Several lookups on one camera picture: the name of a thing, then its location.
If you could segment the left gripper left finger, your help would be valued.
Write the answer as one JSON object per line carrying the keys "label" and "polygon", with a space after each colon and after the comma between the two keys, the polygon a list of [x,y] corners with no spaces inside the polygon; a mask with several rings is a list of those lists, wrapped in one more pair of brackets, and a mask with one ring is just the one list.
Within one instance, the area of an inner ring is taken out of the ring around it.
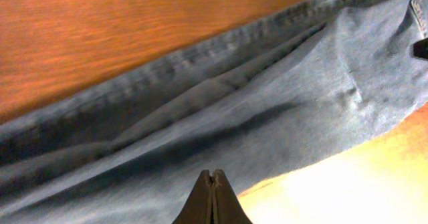
{"label": "left gripper left finger", "polygon": [[211,176],[201,171],[181,212],[173,224],[210,224],[212,216]]}

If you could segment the blue denim jeans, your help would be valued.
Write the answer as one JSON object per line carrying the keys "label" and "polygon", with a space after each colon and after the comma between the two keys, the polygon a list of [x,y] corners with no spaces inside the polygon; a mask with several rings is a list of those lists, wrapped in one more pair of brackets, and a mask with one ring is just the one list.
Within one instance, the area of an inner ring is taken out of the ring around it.
{"label": "blue denim jeans", "polygon": [[1,126],[2,223],[171,223],[203,169],[244,191],[427,102],[427,0],[307,0]]}

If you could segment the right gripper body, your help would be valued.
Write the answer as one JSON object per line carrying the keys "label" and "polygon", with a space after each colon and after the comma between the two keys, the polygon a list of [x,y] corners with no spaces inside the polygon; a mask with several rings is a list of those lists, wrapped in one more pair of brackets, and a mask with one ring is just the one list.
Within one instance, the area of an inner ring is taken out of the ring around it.
{"label": "right gripper body", "polygon": [[414,58],[428,60],[428,39],[422,39],[412,45],[411,55]]}

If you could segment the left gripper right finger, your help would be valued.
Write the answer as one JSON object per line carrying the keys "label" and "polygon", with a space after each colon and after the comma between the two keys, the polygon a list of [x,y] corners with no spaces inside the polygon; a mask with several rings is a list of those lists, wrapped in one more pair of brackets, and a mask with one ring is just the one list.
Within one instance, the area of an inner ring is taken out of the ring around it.
{"label": "left gripper right finger", "polygon": [[213,224],[251,224],[223,170],[213,172],[211,189]]}

